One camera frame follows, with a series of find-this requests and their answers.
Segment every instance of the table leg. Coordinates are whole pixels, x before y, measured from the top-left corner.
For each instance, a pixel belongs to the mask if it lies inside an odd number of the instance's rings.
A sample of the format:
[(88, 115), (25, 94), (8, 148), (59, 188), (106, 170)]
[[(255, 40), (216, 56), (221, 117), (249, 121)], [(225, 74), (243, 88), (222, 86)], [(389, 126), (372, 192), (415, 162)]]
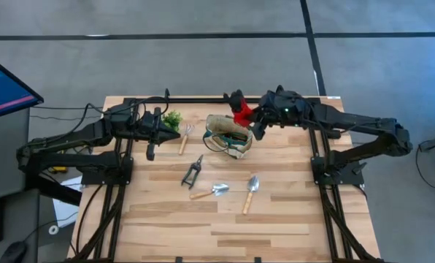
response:
[(70, 205), (79, 206), (81, 192), (67, 186), (42, 178), (40, 176), (27, 176), (26, 189), (39, 189), (42, 195), (53, 199), (61, 200)]

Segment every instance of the gray floor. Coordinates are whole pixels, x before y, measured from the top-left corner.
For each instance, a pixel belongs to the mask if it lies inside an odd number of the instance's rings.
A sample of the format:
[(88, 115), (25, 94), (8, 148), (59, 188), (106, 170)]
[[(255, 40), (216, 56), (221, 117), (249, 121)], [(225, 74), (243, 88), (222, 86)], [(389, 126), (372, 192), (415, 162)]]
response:
[[(316, 32), (435, 31), (435, 0), (308, 0)], [(303, 32), (298, 0), (0, 0), (0, 35)], [(316, 39), (327, 94), (346, 111), (395, 117), (415, 146), (435, 137), (435, 38)], [(278, 84), (316, 95), (305, 39), (200, 39), (0, 42), (0, 63), (47, 106), (102, 105), (106, 95), (259, 95)], [(78, 117), (81, 112), (31, 110)], [(74, 123), (31, 119), (30, 136)], [(354, 135), (357, 142), (370, 138)], [(435, 185), (435, 151), (419, 156)], [(382, 257), (435, 262), (435, 189), (415, 155), (378, 157), (365, 168), (369, 208)], [(53, 217), (49, 199), (41, 221)], [(65, 229), (41, 234), (39, 261), (62, 259)]]

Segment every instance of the desk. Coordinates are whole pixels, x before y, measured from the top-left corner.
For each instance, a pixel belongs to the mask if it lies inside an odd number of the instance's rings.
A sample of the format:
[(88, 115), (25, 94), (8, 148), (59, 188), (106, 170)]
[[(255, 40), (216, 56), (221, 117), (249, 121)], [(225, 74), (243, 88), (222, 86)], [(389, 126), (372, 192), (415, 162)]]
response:
[(25, 175), (18, 169), (16, 149), (28, 142), (29, 109), (0, 116), (0, 197), (25, 188)]
[[(340, 99), (320, 99), (343, 110)], [(122, 101), (120, 96), (107, 97), (104, 109)], [(148, 104), (147, 108), (152, 110), (154, 106)], [(181, 140), (156, 147), (155, 161), (146, 160), (145, 142), (134, 143), (135, 166), (123, 202), (116, 262), (173, 262), (176, 256), (182, 256), (184, 262), (253, 262), (256, 256), (264, 262), (330, 261), (320, 193), (313, 183), (309, 164), (312, 148), (308, 131), (268, 128), (260, 142), (253, 141), (243, 159), (235, 160), (206, 149), (201, 141), (209, 114), (231, 115), (227, 104), (170, 104), (169, 111), (172, 110), (182, 114), (183, 123), (194, 124), (195, 130), (182, 156), (177, 154)], [(349, 134), (331, 141), (333, 150), (351, 147)], [(96, 151), (113, 148), (114, 143)], [(190, 201), (190, 192), (180, 181), (201, 154), (204, 154), (202, 171), (194, 188), (227, 183), (230, 191), (220, 197)], [(243, 216), (247, 182), (256, 173), (260, 188), (253, 195), (249, 214)], [(80, 211), (85, 209), (95, 188), (83, 190)], [(350, 230), (369, 253), (380, 256), (365, 196), (353, 186), (339, 188)], [(99, 225), (104, 192), (105, 187), (87, 212), (81, 244), (89, 240)], [(109, 236), (110, 229), (104, 238), (102, 256), (107, 255)], [(337, 228), (336, 238), (342, 256)]]
[[(3, 230), (4, 238), (0, 241), (0, 258), (8, 246), (17, 241), (24, 240), (39, 223), (39, 191), (37, 189), (23, 191), (4, 197), (3, 204)], [(37, 238), (33, 233), (27, 240), (28, 246), (22, 263), (37, 262)]]

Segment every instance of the red glove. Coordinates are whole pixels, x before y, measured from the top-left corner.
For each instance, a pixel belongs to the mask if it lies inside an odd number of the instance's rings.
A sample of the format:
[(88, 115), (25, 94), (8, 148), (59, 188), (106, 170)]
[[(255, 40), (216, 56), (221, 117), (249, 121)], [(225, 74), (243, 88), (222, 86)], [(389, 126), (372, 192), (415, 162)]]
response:
[(248, 127), (252, 123), (248, 118), (253, 114), (253, 110), (248, 107), (242, 91), (237, 90), (232, 92), (230, 97), (224, 94), (224, 99), (231, 106), (232, 113), (234, 114), (234, 123)]

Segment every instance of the small green plant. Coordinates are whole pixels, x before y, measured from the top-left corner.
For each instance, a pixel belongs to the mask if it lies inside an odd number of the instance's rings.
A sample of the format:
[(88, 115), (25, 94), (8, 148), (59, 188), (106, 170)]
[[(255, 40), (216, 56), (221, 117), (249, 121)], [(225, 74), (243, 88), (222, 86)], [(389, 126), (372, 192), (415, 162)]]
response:
[(180, 115), (180, 113), (172, 110), (169, 114), (163, 117), (162, 121), (164, 122), (164, 124), (166, 124), (166, 126), (178, 132), (180, 121), (182, 121), (182, 116)]

